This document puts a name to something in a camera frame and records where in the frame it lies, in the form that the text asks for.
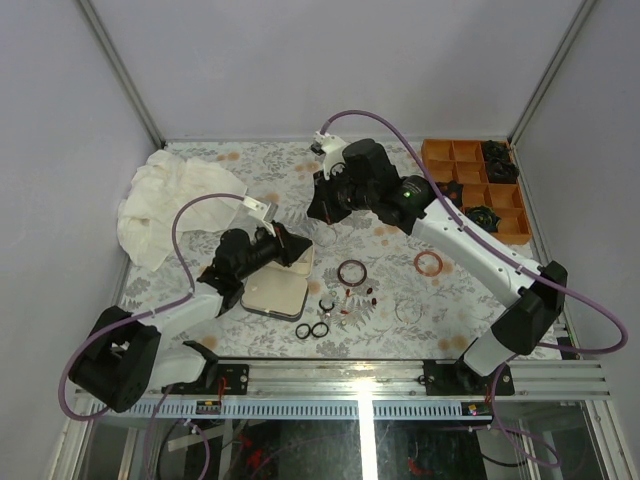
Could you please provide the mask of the cream navy jewelry box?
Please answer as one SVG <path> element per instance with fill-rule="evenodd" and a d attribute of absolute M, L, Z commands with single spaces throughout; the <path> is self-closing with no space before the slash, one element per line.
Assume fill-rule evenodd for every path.
<path fill-rule="evenodd" d="M 250 275 L 241 297 L 241 306 L 248 312 L 295 322 L 305 308 L 309 292 L 309 277 L 314 264 L 314 245 L 290 267 L 275 261 Z"/>

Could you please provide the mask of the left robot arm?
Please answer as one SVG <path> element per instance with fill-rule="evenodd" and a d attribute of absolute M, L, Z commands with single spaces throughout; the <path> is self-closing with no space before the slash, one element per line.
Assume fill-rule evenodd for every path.
<path fill-rule="evenodd" d="M 311 239 L 290 233 L 279 222 L 253 236 L 230 229 L 220 237 L 212 263 L 185 298 L 140 314 L 118 306 L 104 310 L 70 365 L 68 379 L 122 413 L 148 390 L 183 383 L 197 394 L 219 381 L 214 354 L 194 341 L 170 348 L 178 334 L 231 310 L 245 281 L 271 263 L 290 267 L 313 247 Z"/>

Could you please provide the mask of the orange bangle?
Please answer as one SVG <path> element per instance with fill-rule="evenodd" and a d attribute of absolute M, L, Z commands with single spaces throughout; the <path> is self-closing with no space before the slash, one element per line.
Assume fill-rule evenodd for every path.
<path fill-rule="evenodd" d="M 442 258 L 433 251 L 422 251 L 415 256 L 413 265 L 420 275 L 433 278 L 442 272 L 444 262 Z"/>

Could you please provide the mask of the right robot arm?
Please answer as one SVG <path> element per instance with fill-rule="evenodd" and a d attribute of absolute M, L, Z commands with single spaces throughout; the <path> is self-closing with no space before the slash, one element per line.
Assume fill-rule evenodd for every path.
<path fill-rule="evenodd" d="M 502 363 L 531 353 L 564 307 L 563 293 L 546 284 L 565 285 L 568 274 L 562 265 L 542 266 L 511 250 L 466 218 L 427 179 L 400 176 L 384 147 L 372 139 L 348 143 L 316 134 L 311 150 L 321 157 L 322 168 L 313 176 L 308 217 L 332 225 L 354 211 L 371 211 L 382 223 L 460 263 L 504 306 L 458 360 L 455 378 L 463 392 L 482 392 Z"/>

